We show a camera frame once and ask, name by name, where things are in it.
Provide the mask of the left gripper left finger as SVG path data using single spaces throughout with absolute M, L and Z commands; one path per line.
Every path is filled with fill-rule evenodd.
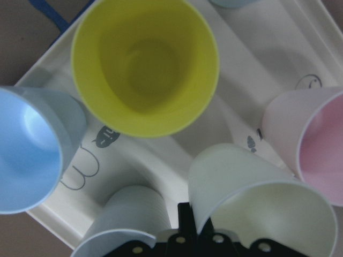
M 167 256 L 167 243 L 171 236 L 171 232 L 160 233 L 153 246 L 141 240 L 128 241 L 107 253 L 107 256 Z

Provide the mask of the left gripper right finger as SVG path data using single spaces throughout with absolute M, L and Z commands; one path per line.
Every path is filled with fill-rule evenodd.
M 305 256 L 267 238 L 244 247 L 234 234 L 215 230 L 210 219 L 198 234 L 190 204 L 179 203 L 177 208 L 179 227 L 171 236 L 171 256 Z

